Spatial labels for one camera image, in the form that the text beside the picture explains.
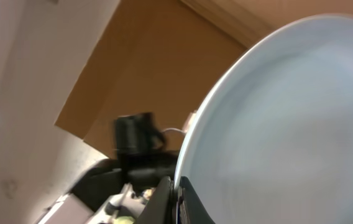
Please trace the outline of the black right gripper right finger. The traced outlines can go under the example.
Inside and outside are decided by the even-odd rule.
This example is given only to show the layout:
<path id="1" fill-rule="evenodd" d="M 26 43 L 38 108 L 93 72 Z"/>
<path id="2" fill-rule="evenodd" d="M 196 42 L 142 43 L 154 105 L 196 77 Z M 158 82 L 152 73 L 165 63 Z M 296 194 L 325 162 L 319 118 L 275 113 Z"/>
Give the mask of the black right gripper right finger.
<path id="1" fill-rule="evenodd" d="M 178 224 L 214 224 L 187 177 L 178 187 Z"/>

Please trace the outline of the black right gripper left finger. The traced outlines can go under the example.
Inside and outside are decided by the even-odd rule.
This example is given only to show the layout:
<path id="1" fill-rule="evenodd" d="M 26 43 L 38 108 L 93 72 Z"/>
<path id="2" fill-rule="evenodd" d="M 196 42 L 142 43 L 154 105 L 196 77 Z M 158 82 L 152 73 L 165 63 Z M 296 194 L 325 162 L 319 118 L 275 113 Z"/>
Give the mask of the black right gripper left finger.
<path id="1" fill-rule="evenodd" d="M 173 224 L 173 182 L 164 177 L 134 224 Z"/>

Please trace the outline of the light blue plate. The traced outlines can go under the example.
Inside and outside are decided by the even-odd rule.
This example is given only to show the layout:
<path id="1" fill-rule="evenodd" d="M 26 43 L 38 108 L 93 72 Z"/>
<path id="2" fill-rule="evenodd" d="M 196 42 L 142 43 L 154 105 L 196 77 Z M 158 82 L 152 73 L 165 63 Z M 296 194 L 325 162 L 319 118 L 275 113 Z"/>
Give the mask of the light blue plate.
<path id="1" fill-rule="evenodd" d="M 184 138 L 214 223 L 353 223 L 353 16 L 287 24 L 213 86 Z"/>

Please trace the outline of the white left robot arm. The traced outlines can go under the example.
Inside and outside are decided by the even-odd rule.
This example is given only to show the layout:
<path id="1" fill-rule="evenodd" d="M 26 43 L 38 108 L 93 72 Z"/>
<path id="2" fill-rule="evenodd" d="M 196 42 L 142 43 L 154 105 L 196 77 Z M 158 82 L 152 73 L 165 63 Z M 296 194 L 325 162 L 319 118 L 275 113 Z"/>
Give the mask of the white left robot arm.
<path id="1" fill-rule="evenodd" d="M 124 184 L 139 193 L 175 174 L 179 152 L 166 150 L 167 139 L 155 127 L 152 113 L 115 119 L 114 144 L 117 158 L 100 161 L 69 190 L 92 212 Z"/>

